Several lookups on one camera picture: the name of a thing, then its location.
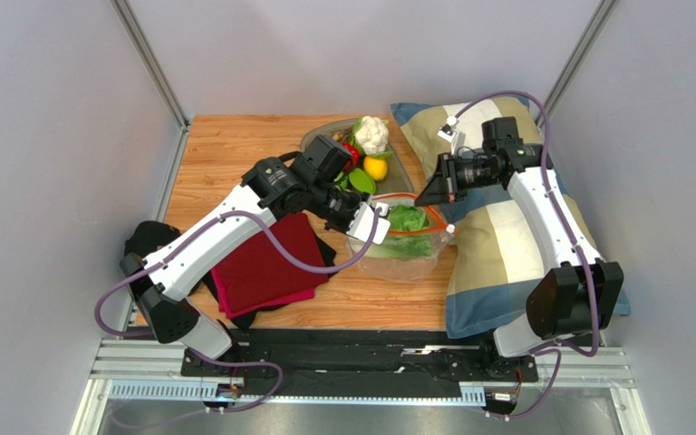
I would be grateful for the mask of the toy lettuce head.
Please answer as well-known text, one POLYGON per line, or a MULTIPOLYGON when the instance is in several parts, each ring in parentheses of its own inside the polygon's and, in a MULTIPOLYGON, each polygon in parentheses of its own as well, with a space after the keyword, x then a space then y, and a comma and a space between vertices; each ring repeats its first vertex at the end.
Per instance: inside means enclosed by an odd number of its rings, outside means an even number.
POLYGON ((430 235, 426 232, 430 222, 423 209, 397 205, 391 208, 388 219, 394 234, 387 235, 382 244, 373 245, 366 256, 409 260, 432 254, 430 235))

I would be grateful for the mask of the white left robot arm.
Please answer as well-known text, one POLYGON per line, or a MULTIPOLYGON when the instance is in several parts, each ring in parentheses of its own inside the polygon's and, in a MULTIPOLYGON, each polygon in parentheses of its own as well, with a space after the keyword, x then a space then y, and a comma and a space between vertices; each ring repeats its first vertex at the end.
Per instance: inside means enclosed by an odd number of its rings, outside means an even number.
POLYGON ((129 291, 160 343, 182 343, 200 357, 216 360, 232 347, 229 332, 189 301, 190 291, 216 264, 249 238, 294 213, 308 211, 326 228, 363 243, 340 265, 311 266, 285 251, 279 254, 307 272, 331 274, 358 262, 380 244, 390 224, 389 207, 371 195, 338 188, 336 180, 352 161, 351 153, 329 136, 319 135, 304 150, 261 159, 210 213, 183 235, 155 252, 129 254, 121 261, 126 275, 118 283, 129 291))

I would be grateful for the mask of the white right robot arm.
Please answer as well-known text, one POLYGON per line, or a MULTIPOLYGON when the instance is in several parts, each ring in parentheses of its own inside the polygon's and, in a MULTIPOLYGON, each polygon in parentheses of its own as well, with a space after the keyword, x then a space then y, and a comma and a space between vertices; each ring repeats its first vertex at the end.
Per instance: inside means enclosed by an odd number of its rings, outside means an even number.
POLYGON ((469 156, 438 155, 418 206, 453 204, 471 189, 502 187, 517 203, 536 245, 545 276, 526 300, 525 312, 492 334, 504 358, 536 354, 588 334, 592 356, 609 325, 624 283, 615 261, 606 261, 575 222, 556 184, 546 145, 526 144, 513 117, 483 122, 482 147, 469 156))

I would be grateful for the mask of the white toy cauliflower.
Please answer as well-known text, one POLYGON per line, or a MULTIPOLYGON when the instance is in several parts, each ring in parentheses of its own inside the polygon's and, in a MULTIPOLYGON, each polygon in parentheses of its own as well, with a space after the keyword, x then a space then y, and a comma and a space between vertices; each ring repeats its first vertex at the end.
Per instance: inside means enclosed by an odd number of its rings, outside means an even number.
POLYGON ((385 120, 365 115, 352 128, 353 145, 363 156, 378 156, 387 151, 389 130, 385 120))

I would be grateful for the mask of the clear orange-zip plastic bag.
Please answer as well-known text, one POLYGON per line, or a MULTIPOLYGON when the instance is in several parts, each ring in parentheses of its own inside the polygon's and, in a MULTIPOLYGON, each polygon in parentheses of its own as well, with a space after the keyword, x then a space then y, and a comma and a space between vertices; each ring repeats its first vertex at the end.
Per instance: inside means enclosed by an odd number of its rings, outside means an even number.
POLYGON ((416 207, 411 193, 389 193, 372 199, 389 206, 391 227, 379 245, 373 245, 356 266, 366 275, 396 282, 419 283, 439 262, 456 233, 431 206, 416 207))

